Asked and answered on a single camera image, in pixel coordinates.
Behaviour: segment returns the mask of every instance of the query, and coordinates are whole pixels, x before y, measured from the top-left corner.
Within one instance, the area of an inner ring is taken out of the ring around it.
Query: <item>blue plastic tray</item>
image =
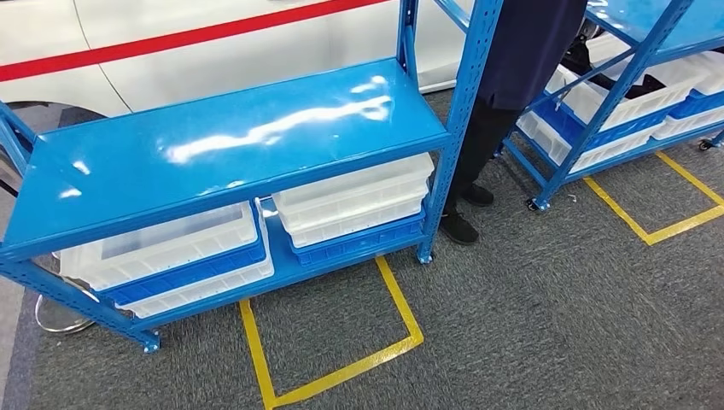
[[[710,109],[724,107],[724,91],[707,96],[699,91],[692,90],[686,100],[671,110],[669,115],[681,120],[692,115],[701,114]]]
[[[415,237],[422,232],[423,220],[425,218],[424,208],[419,214],[408,216],[401,220],[394,220],[387,224],[373,226],[363,231],[357,231],[330,239],[303,248],[295,248],[289,238],[289,245],[292,252],[299,258],[303,267],[316,263],[336,259],[347,254],[359,252],[368,248],[378,246],[386,242],[397,242],[405,237]]]
[[[643,117],[630,120],[614,126],[606,131],[599,132],[593,140],[586,146],[586,150],[594,149],[602,145],[606,145],[611,141],[631,135],[634,132],[645,130],[651,126],[661,123],[666,115],[674,106],[660,109],[654,113],[644,115]],[[553,129],[565,139],[568,144],[573,146],[586,128],[586,123],[579,119],[573,110],[562,103],[556,110],[556,102],[548,98],[541,104],[533,108],[533,111],[539,115],[545,122],[550,124]]]
[[[97,294],[119,305],[126,305],[263,261],[266,258],[266,251],[259,228],[259,211],[253,203],[251,208],[252,219],[256,227],[256,241],[241,248],[227,250],[186,265],[120,284],[99,291]]]

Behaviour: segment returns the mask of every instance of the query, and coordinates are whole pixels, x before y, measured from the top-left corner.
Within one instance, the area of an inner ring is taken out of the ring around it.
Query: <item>white car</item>
[[[473,0],[458,0],[467,11]],[[216,25],[317,0],[2,0],[0,66]],[[353,65],[396,49],[399,0],[99,65],[0,82],[5,103],[62,103],[105,116]],[[420,0],[423,92],[454,84],[463,33]]]

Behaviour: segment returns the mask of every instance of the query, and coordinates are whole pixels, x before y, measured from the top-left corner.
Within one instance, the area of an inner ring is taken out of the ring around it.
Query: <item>blue metal shelf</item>
[[[478,0],[470,17],[458,23],[467,35],[444,126],[417,89],[417,0],[400,0],[397,53],[389,59],[41,136],[0,102],[0,144],[25,174],[0,246],[0,274],[150,352],[160,346],[158,333],[149,330],[153,327],[376,255],[417,245],[417,258],[431,262],[501,4]],[[449,15],[461,14],[452,0],[441,6],[457,10],[448,10]],[[32,154],[23,150],[21,138],[31,143]],[[267,208],[271,277],[151,318],[129,318],[107,298],[96,302],[30,260],[431,150],[439,152],[439,159],[419,234],[385,237],[350,255],[302,266],[273,209]]]
[[[644,147],[633,149],[616,158],[589,167],[584,171],[571,174],[571,168],[581,158],[581,155],[594,146],[597,141],[601,140],[606,133],[608,133],[606,136],[608,140],[615,140],[626,137],[632,131],[627,130],[626,127],[606,132],[600,130],[627,91],[643,75],[647,67],[724,45],[724,9],[718,0],[589,0],[587,17],[599,23],[599,25],[612,32],[631,47],[560,90],[544,93],[543,97],[530,104],[528,110],[545,109],[546,103],[548,106],[551,105],[551,101],[547,100],[559,100],[560,96],[563,96],[573,86],[590,79],[597,73],[603,72],[630,55],[633,55],[633,57],[631,57],[631,61],[618,77],[616,84],[610,89],[593,117],[582,129],[580,126],[578,127],[576,130],[577,135],[568,135],[571,145],[570,152],[560,165],[553,164],[553,173],[550,177],[544,177],[509,138],[504,141],[504,145],[511,150],[513,157],[522,163],[535,182],[540,185],[540,192],[528,200],[530,209],[547,209],[549,201],[555,192],[561,185],[571,180],[601,171],[607,167],[613,167],[616,164],[632,160],[656,149],[666,148],[683,140],[695,138],[698,135],[703,135],[706,130],[716,129],[717,127],[717,125],[705,127],[702,130],[685,133],[661,142],[650,141]],[[702,149],[719,146],[722,139],[724,139],[724,132],[711,141],[704,143]],[[546,158],[546,160],[549,159],[547,153],[538,144],[530,141],[529,138],[527,140],[534,147],[536,154]]]
[[[394,58],[62,128],[38,137],[0,258],[268,195],[446,138]]]
[[[649,138],[649,141],[638,147],[637,149],[632,149],[630,151],[624,152],[623,154],[614,156],[606,161],[601,161],[598,164],[594,164],[590,167],[581,169],[578,172],[570,173],[566,175],[565,177],[565,183],[575,181],[577,179],[581,179],[583,177],[593,175],[597,172],[603,171],[605,169],[608,169],[610,167],[615,167],[616,165],[620,165],[624,162],[628,162],[631,160],[634,160],[636,158],[640,158],[641,156],[653,154],[656,151],[659,151],[661,149],[666,149],[669,147],[672,147],[677,144],[681,144],[685,141],[690,141],[692,139],[703,137],[707,134],[710,134],[712,132],[716,132],[719,130],[724,129],[724,120],[716,122],[715,124],[711,124],[708,126],[703,126],[701,128],[698,128],[696,130],[691,130],[688,132],[682,132],[679,135],[666,138],[666,139],[655,139],[655,138]],[[540,146],[538,143],[536,143],[531,137],[529,137],[520,127],[516,127],[516,132],[523,137],[523,140],[531,147],[533,148],[535,154],[537,154],[539,157],[543,158],[546,161],[546,164],[551,167],[554,171],[557,171],[559,166],[553,160],[550,156],[548,156],[548,153]],[[526,168],[526,170],[529,173],[538,173],[540,175],[540,172],[537,168],[523,155],[523,153],[516,148],[515,144],[510,140],[505,140],[505,146],[510,149],[511,154],[523,164],[523,167]],[[539,183],[539,185],[545,184],[545,179],[538,180],[535,178],[536,181]]]
[[[587,17],[631,46],[642,42],[670,0],[591,0]],[[720,0],[695,0],[653,57],[651,65],[724,46]]]

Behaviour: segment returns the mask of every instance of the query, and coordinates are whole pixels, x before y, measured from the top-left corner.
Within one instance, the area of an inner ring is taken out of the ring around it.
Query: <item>yellow floor marking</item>
[[[708,211],[704,211],[701,214],[692,216],[688,220],[682,220],[681,222],[677,222],[659,231],[648,234],[648,244],[653,245],[654,243],[659,243],[664,239],[669,239],[674,235],[678,235],[683,231],[688,231],[722,215],[724,215],[724,207],[721,205]]]
[[[633,218],[631,218],[631,216],[626,211],[624,211],[621,206],[619,206],[618,203],[614,201],[614,199],[611,198],[603,188],[601,188],[600,185],[596,183],[596,181],[591,179],[591,177],[585,177],[583,180],[586,182],[586,184],[588,184],[589,187],[591,187],[593,192],[595,192],[596,195],[603,199],[604,202],[606,202],[609,207],[613,209],[613,212],[615,212],[622,220],[624,220],[628,224],[628,226],[630,226],[631,229],[636,233],[636,235],[638,235],[648,245],[659,243],[665,239],[669,239],[674,235],[678,235],[684,231],[688,231],[692,228],[700,226],[706,222],[709,222],[710,220],[716,219],[724,215],[724,199],[722,199],[721,196],[716,194],[716,192],[712,191],[708,186],[706,186],[706,184],[698,180],[697,177],[693,176],[684,167],[676,163],[676,161],[672,160],[662,151],[656,152],[655,155],[659,157],[662,161],[664,161],[667,165],[672,167],[679,175],[684,177],[684,179],[689,181],[692,185],[696,186],[706,196],[711,198],[712,201],[716,202],[718,206],[709,209],[708,211],[704,211],[701,214],[694,215],[687,220],[682,220],[681,222],[677,222],[671,226],[667,226],[656,232],[647,233],[646,231],[644,231],[641,225],[639,225]]]
[[[649,243],[649,234],[644,231],[644,228],[636,223],[634,218],[631,218],[631,216],[629,216],[627,212],[624,211],[623,208],[621,208],[621,206],[616,201],[614,201],[614,199],[611,198],[603,188],[601,188],[601,185],[597,184],[596,181],[594,181],[591,177],[585,177],[583,180],[586,181],[586,184],[591,187],[596,195],[600,196],[600,198],[603,199],[604,202],[606,202],[611,209],[613,209],[613,212],[620,216],[621,219],[624,220],[634,232],[636,232],[636,235],[639,235],[639,237],[643,239],[643,241],[647,244],[652,244]]]
[[[249,350],[251,351],[251,360],[254,363],[254,371],[256,372],[256,379],[259,381],[261,401],[264,403],[265,410],[272,410],[274,408],[274,401],[277,397],[274,395],[272,377],[269,375],[269,367],[266,365],[264,349],[261,347],[261,339],[259,338],[259,328],[256,326],[256,319],[254,318],[254,313],[251,311],[249,299],[239,302],[239,312],[242,315],[244,330],[247,334]]]
[[[389,294],[392,296],[394,305],[397,307],[397,310],[400,311],[402,321],[405,323],[405,327],[410,332],[410,336],[393,344],[392,346],[371,354],[364,359],[357,360],[351,365],[344,366],[342,369],[336,370],[280,396],[276,396],[274,394],[272,378],[269,375],[269,368],[266,364],[264,349],[261,346],[261,340],[259,338],[259,330],[256,327],[254,313],[251,310],[249,301],[246,300],[239,302],[242,322],[247,334],[249,350],[251,351],[256,377],[259,380],[261,400],[264,403],[265,410],[271,410],[274,407],[295,403],[306,400],[314,395],[318,395],[327,389],[331,389],[338,384],[344,383],[359,374],[367,372],[382,363],[390,361],[395,357],[410,351],[423,342],[423,333],[420,330],[420,326],[417,324],[417,321],[412,314],[412,310],[407,304],[407,300],[402,294],[400,286],[397,284],[397,280],[395,280],[387,261],[383,256],[378,256],[375,258],[375,262],[377,263],[377,267],[379,268],[382,278],[387,285]]]
[[[706,186],[703,182],[697,179],[697,177],[693,176],[692,173],[688,172],[684,167],[676,163],[674,160],[669,158],[668,155],[664,154],[661,151],[658,151],[656,153],[656,156],[661,158],[662,161],[666,162],[666,164],[670,167],[672,167],[679,175],[684,177],[687,181],[692,183],[692,185],[699,188],[700,191],[702,191],[706,196],[711,198],[712,201],[718,203],[722,207],[724,207],[724,199],[721,198],[721,196],[717,195],[716,192],[712,191],[708,186]]]

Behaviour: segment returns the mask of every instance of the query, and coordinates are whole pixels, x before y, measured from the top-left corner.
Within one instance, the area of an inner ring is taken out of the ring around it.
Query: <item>shelf foot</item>
[[[430,252],[430,255],[427,256],[417,256],[417,260],[420,261],[423,265],[429,265],[432,263],[432,260],[435,258],[435,252]]]
[[[530,198],[525,202],[525,205],[531,211],[545,211],[551,207],[548,201],[540,201],[537,198]]]
[[[699,150],[700,151],[708,151],[711,148],[715,147],[721,147],[721,143],[715,143],[711,139],[702,139],[699,141]]]
[[[158,340],[156,340],[156,342],[154,342],[154,343],[146,343],[146,344],[143,346],[143,352],[146,353],[146,354],[151,354],[151,353],[154,353],[156,350],[158,350],[159,347],[160,347],[160,346],[159,346]]]

